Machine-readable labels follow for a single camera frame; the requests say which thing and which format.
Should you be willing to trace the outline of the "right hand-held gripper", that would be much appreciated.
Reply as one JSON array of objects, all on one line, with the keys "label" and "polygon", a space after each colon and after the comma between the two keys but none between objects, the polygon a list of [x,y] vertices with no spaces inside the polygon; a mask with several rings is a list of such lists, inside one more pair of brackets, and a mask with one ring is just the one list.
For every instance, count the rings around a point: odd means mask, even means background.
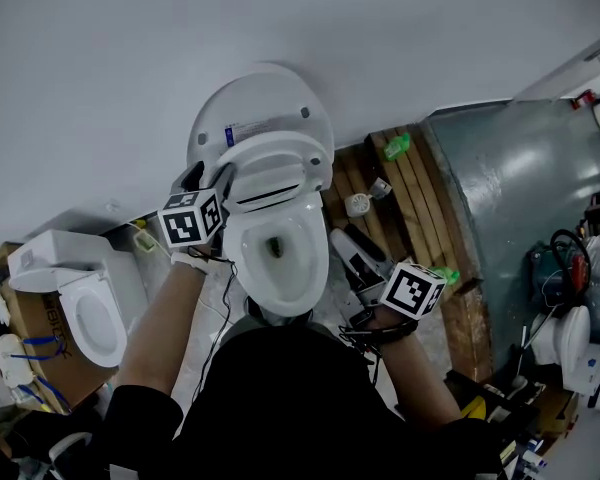
[{"label": "right hand-held gripper", "polygon": [[[332,230],[329,239],[345,268],[359,281],[363,280],[364,265],[388,267],[383,250],[353,224],[348,224],[344,231]],[[440,269],[398,263],[390,269],[387,279],[376,276],[349,292],[347,323],[354,329],[362,328],[379,306],[399,313],[407,321],[419,322],[433,311],[446,285],[447,278]]]}]

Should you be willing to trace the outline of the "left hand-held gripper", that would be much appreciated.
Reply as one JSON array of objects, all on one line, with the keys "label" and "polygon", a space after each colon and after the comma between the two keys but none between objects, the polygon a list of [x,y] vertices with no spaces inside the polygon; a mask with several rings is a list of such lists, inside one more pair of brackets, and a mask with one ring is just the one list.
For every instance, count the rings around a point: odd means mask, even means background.
[{"label": "left hand-held gripper", "polygon": [[185,169],[174,181],[165,206],[157,216],[167,245],[171,249],[208,245],[224,224],[222,203],[230,195],[237,167],[223,165],[210,184],[201,185],[204,163]]}]

